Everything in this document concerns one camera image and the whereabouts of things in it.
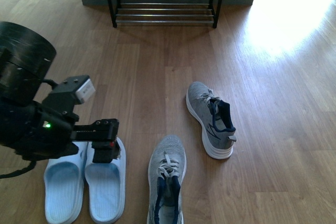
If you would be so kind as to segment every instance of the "sneaker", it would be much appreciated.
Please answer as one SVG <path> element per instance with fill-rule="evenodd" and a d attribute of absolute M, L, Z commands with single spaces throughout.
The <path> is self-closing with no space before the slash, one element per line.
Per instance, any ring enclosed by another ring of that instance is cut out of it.
<path fill-rule="evenodd" d="M 183 224 L 181 184 L 186 157 L 180 139 L 166 136 L 155 148 L 148 166 L 150 204 L 147 224 Z"/>
<path fill-rule="evenodd" d="M 230 104 L 213 94 L 201 82 L 193 82 L 187 91 L 189 112 L 202 126 L 202 141 L 207 154 L 215 159 L 229 158 L 233 152 L 236 128 L 230 115 Z"/>

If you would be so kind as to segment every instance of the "robotic arm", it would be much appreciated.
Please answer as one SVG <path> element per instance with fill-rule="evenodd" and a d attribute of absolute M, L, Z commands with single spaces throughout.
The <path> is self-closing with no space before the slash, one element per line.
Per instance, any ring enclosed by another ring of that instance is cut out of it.
<path fill-rule="evenodd" d="M 0 144 L 24 160 L 36 162 L 73 155 L 73 141 L 91 141 L 93 162 L 117 158 L 119 121 L 103 119 L 75 125 L 75 105 L 95 92 L 88 75 L 69 77 L 61 84 L 44 77 L 56 55 L 42 36 L 23 26 L 0 22 Z M 52 91 L 42 103 L 33 101 L 41 83 Z"/>

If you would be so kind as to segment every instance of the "slide sandal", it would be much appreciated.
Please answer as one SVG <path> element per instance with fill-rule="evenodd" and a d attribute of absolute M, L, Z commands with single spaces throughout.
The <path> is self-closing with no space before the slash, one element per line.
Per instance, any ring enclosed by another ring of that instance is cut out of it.
<path fill-rule="evenodd" d="M 118 220 L 125 205 L 126 153 L 121 140 L 120 155 L 109 164 L 93 163 L 94 149 L 88 146 L 85 178 L 89 185 L 90 214 L 97 224 L 111 224 Z"/>
<path fill-rule="evenodd" d="M 75 155 L 50 159 L 44 173 L 45 213 L 49 224 L 70 224 L 80 213 L 83 201 L 86 142 L 75 143 Z"/>

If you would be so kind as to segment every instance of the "shoelace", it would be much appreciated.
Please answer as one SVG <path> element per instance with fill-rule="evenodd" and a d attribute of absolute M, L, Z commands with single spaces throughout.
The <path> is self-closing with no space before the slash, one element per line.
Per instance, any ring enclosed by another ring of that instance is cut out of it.
<path fill-rule="evenodd" d="M 167 184 L 170 184 L 170 180 L 173 176 L 180 176 L 180 173 L 177 171 L 179 168 L 179 162 L 178 160 L 174 158 L 169 158 L 168 154 L 165 154 L 165 158 L 160 160 L 160 163 L 162 163 L 158 168 L 158 174 L 160 176 L 164 176 L 166 178 Z M 171 196 L 171 188 L 170 186 L 167 186 L 167 197 Z"/>
<path fill-rule="evenodd" d="M 207 93 L 201 94 L 197 99 L 203 99 L 205 103 L 208 103 L 210 99 L 215 100 L 215 102 L 214 102 L 214 104 L 216 105 L 216 111 L 215 111 L 215 113 L 216 114 L 218 113 L 218 106 L 217 106 L 217 104 L 221 101 L 221 99 L 220 99 L 220 97 L 216 97 L 213 94 L 213 90 L 208 89 Z"/>

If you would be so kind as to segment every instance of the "metal bracket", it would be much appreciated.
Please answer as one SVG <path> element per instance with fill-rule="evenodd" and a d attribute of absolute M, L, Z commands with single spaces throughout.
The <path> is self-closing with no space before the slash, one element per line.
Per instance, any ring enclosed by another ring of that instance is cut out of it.
<path fill-rule="evenodd" d="M 97 120 L 90 125 L 75 125 L 71 135 L 72 141 L 92 142 L 94 163 L 110 163 L 117 159 L 120 147 L 117 142 L 119 121 L 117 119 Z"/>

